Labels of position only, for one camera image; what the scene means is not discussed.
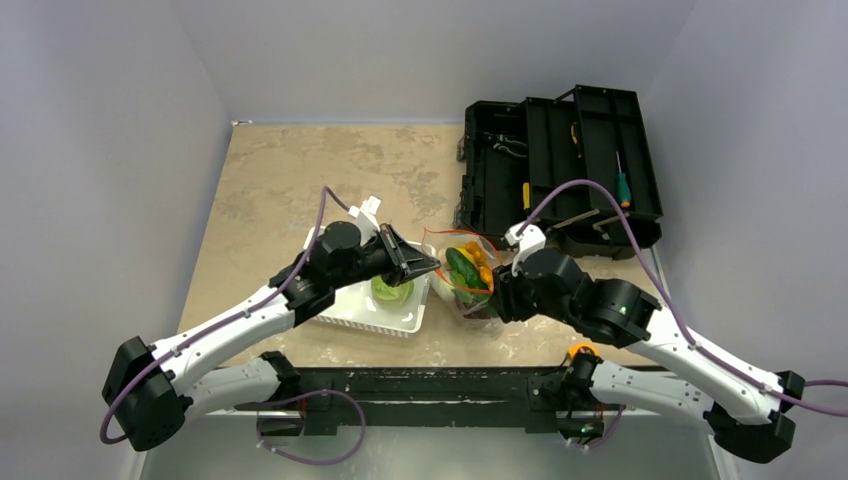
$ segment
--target bag of vegetables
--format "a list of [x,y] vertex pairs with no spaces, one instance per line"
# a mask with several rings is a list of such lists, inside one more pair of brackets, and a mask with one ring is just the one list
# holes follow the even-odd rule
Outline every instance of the bag of vegetables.
[[497,249],[484,237],[465,230],[424,230],[422,245],[430,245],[442,266],[430,285],[464,323],[497,320],[489,299],[494,288],[492,270],[503,265]]

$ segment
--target white wall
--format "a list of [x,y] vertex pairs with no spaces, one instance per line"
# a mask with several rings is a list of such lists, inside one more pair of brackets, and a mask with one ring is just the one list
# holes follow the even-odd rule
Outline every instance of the white wall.
[[114,479],[115,348],[172,334],[228,139],[166,0],[0,6],[0,476]]
[[173,0],[233,118],[461,121],[575,83],[647,90],[695,0]]
[[[720,344],[807,379],[848,378],[846,24],[842,0],[700,0],[643,102],[672,295]],[[790,416],[795,446],[744,478],[845,478],[848,421]]]

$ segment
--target black toolbox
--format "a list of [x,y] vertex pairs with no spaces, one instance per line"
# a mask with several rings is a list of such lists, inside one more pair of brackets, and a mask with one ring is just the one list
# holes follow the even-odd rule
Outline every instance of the black toolbox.
[[[625,212],[639,245],[648,248],[662,236],[662,205],[635,92],[578,85],[556,99],[477,102],[465,111],[458,147],[467,167],[454,224],[498,248],[508,246],[503,234],[527,217],[525,207],[535,209],[564,182],[587,178],[615,195],[616,152],[632,193]],[[634,255],[613,208],[588,187],[560,194],[537,224],[575,257]]]

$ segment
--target tabletop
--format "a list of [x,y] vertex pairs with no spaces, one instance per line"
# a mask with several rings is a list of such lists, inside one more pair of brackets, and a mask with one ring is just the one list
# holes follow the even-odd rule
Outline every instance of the tabletop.
[[[465,172],[456,161],[462,135],[461,125],[234,127],[179,330],[243,301],[293,262],[315,223],[323,185],[349,205],[379,197],[378,220],[407,240],[420,239],[424,228],[450,228]],[[325,225],[346,218],[328,202]],[[577,262],[593,278],[622,278],[657,296],[635,259]],[[303,367],[556,365],[580,341],[585,339],[571,327],[542,316],[470,329],[431,293],[421,329],[411,338],[306,322],[227,364],[282,350]],[[613,347],[599,349],[622,365],[652,363]]]

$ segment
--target robotic arm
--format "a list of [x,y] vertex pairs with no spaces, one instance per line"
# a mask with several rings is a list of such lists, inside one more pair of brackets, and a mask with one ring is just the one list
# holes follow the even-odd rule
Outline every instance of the robotic arm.
[[[437,269],[438,260],[407,244],[391,226],[378,226],[374,219],[378,206],[372,197],[361,209],[351,209],[353,223],[328,225],[299,275],[279,295],[276,292],[293,266],[194,329],[150,345],[138,337],[124,342],[102,392],[109,405],[139,372],[161,360],[115,411],[133,448],[144,451],[160,445],[187,420],[211,411],[328,388],[304,385],[280,352],[265,353],[241,366],[218,366],[256,342],[316,316],[333,304],[338,288],[375,276],[396,286]],[[504,322],[543,314],[594,342],[630,350],[676,375],[647,374],[578,353],[557,384],[541,388],[540,394],[565,391],[582,397],[584,404],[632,405],[660,413],[713,434],[724,449],[755,462],[768,462],[791,446],[795,426],[784,416],[790,404],[752,389],[694,351],[668,309],[655,298],[623,280],[592,280],[573,259],[544,248],[545,236],[538,228],[530,226],[519,235],[518,227],[507,233],[507,240],[518,247],[513,263],[493,272],[491,302]],[[264,306],[253,309],[258,302]],[[222,319],[239,313],[240,320],[216,328]],[[178,347],[208,329],[214,331],[186,348]],[[722,360],[769,388],[801,398],[804,380],[793,372],[761,370],[692,334]]]

